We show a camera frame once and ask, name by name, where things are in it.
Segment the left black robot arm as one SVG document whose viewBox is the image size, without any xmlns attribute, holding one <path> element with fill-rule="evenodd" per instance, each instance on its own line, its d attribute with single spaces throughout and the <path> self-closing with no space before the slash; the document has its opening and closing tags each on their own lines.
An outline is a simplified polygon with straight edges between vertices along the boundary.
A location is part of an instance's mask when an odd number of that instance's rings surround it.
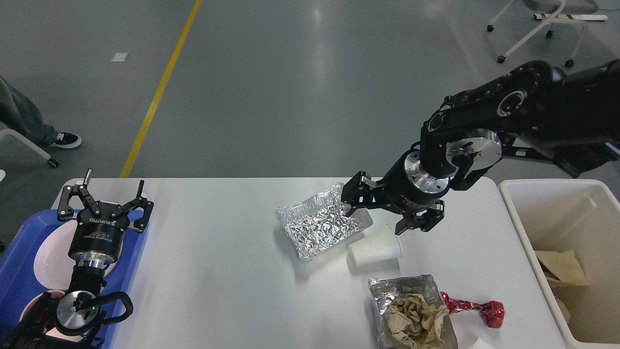
<svg viewBox="0 0 620 349">
<path fill-rule="evenodd" d="M 127 294 L 153 201 L 96 200 L 83 180 L 64 185 L 56 211 L 29 217 L 1 259 L 3 349 L 106 349 L 134 307 Z"/>
</svg>

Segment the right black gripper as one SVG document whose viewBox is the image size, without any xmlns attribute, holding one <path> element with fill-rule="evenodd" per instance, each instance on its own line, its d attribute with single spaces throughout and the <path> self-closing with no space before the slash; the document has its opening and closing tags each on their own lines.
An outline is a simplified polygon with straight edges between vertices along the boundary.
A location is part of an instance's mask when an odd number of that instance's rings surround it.
<svg viewBox="0 0 620 349">
<path fill-rule="evenodd" d="M 342 188 L 341 202 L 348 205 L 344 214 L 351 217 L 358 209 L 387 208 L 402 219 L 395 234 L 407 230 L 428 232 L 444 218 L 444 201 L 438 201 L 450 188 L 448 177 L 433 177 L 421 165 L 420 152 L 408 150 L 387 171 L 380 183 L 364 171 L 354 175 Z"/>
</svg>

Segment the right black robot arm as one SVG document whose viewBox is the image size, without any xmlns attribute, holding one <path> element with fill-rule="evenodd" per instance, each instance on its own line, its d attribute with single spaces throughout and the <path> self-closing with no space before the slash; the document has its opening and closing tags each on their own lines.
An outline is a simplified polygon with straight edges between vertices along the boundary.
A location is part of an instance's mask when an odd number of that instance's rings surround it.
<svg viewBox="0 0 620 349">
<path fill-rule="evenodd" d="M 395 234 L 427 232 L 449 190 L 468 190 L 501 159 L 551 163 L 571 177 L 618 161 L 619 89 L 618 60 L 573 74 L 536 60 L 448 95 L 385 176 L 358 172 L 343 186 L 347 216 L 382 208 L 401 215 Z"/>
</svg>

